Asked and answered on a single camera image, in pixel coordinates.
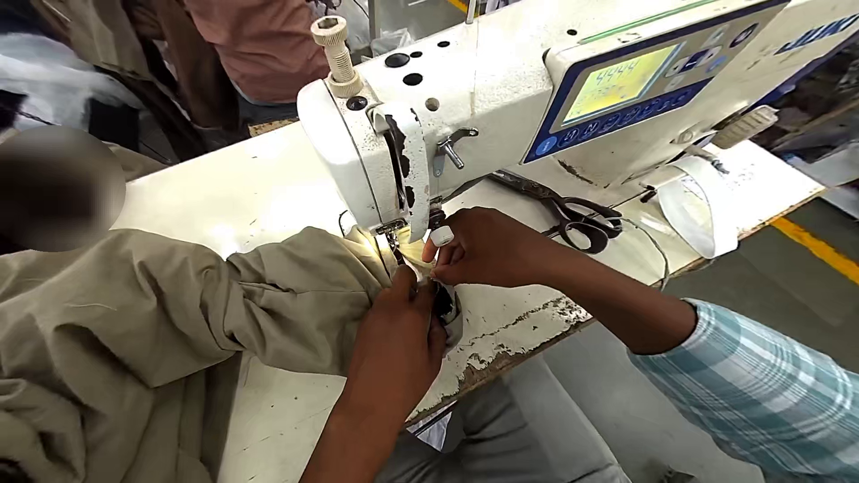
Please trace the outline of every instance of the right hand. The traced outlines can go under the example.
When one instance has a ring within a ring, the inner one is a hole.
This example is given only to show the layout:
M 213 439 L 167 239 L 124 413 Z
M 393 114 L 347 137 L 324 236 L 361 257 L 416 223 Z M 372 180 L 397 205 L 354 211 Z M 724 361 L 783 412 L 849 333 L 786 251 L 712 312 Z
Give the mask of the right hand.
M 448 285 L 547 284 L 560 259 L 581 256 L 490 208 L 459 210 L 444 224 L 454 232 L 454 240 L 441 249 L 428 240 L 422 258 L 431 262 L 438 252 L 431 276 Z

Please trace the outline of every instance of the industrial sewing machine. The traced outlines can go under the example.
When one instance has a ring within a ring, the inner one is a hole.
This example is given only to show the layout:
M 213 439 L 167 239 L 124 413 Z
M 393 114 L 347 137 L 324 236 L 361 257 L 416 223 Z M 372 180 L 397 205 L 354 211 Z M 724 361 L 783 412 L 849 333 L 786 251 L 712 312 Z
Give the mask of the industrial sewing machine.
M 501 168 L 554 156 L 612 187 L 748 138 L 772 112 L 740 115 L 857 20 L 859 0 L 523 0 L 353 68 L 324 17 L 332 74 L 298 110 L 357 223 L 414 242 Z

